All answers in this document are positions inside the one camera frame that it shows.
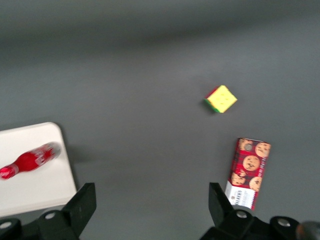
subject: cookie illustration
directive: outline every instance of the cookie illustration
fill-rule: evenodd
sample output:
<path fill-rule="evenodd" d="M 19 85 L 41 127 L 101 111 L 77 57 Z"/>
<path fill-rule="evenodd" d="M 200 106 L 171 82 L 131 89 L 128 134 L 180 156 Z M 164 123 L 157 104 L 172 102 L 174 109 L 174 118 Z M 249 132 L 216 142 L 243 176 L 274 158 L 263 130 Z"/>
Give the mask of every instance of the cookie illustration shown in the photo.
<path fill-rule="evenodd" d="M 260 159 L 257 156 L 246 156 L 243 160 L 243 167 L 248 171 L 255 171 L 260 167 Z"/>
<path fill-rule="evenodd" d="M 269 155 L 271 145 L 265 142 L 259 142 L 255 146 L 255 153 L 262 158 L 266 158 Z"/>
<path fill-rule="evenodd" d="M 249 182 L 249 187 L 256 191 L 259 192 L 260 190 L 260 186 L 261 186 L 261 182 L 262 182 L 262 177 L 260 176 L 255 176 L 254 178 L 252 178 Z"/>
<path fill-rule="evenodd" d="M 244 184 L 245 182 L 246 182 L 246 179 L 244 177 L 237 175 L 235 172 L 232 173 L 231 183 L 233 185 L 239 186 Z"/>
<path fill-rule="evenodd" d="M 251 140 L 240 138 L 239 149 L 243 151 L 251 151 L 253 142 Z"/>
<path fill-rule="evenodd" d="M 240 177 L 247 176 L 247 173 L 243 169 L 239 169 L 239 168 L 235 170 L 235 174 L 239 175 Z"/>

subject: white label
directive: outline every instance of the white label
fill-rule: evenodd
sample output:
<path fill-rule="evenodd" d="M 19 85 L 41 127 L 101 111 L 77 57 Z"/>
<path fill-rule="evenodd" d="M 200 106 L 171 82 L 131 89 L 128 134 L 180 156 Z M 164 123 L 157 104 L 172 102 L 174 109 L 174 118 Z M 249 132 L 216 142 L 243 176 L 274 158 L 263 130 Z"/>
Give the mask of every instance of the white label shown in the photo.
<path fill-rule="evenodd" d="M 231 205 L 244 206 L 252 209 L 256 192 L 252 189 L 233 186 L 228 181 L 226 183 L 225 195 Z"/>

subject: screw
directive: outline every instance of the screw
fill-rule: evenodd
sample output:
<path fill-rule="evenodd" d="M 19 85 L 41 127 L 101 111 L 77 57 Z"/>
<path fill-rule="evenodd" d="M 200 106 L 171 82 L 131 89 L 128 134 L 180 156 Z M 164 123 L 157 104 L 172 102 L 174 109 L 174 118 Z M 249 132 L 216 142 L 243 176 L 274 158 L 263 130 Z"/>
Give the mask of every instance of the screw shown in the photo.
<path fill-rule="evenodd" d="M 283 218 L 279 218 L 278 219 L 278 224 L 283 226 L 283 227 L 290 227 L 290 222 L 286 219 L 283 219 Z"/>
<path fill-rule="evenodd" d="M 48 213 L 47 215 L 45 215 L 45 219 L 52 219 L 54 216 L 56 215 L 56 213 L 52 212 L 52 213 Z"/>
<path fill-rule="evenodd" d="M 12 225 L 12 222 L 6 221 L 0 225 L 0 229 L 6 229 Z"/>
<path fill-rule="evenodd" d="M 246 219 L 247 218 L 247 214 L 244 211 L 237 211 L 236 215 L 241 219 Z"/>

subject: rubik's cube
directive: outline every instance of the rubik's cube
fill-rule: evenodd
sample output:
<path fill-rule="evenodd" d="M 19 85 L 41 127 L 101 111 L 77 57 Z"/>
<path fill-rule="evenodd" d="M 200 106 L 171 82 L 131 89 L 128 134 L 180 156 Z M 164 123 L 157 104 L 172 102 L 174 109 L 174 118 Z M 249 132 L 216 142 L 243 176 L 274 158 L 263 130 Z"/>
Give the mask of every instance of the rubik's cube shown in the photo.
<path fill-rule="evenodd" d="M 224 113 L 236 101 L 236 97 L 229 91 L 225 85 L 215 88 L 204 99 L 212 109 L 217 113 Z"/>

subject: red plastic bottle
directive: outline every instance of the red plastic bottle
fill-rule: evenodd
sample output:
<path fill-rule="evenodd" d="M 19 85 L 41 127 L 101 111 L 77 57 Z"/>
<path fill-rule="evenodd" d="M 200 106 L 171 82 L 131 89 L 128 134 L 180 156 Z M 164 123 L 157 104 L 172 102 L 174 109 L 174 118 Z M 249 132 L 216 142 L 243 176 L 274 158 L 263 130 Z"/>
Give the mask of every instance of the red plastic bottle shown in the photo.
<path fill-rule="evenodd" d="M 13 163 L 0 169 L 0 179 L 9 179 L 21 172 L 35 170 L 59 156 L 61 150 L 57 143 L 49 142 L 20 155 Z"/>

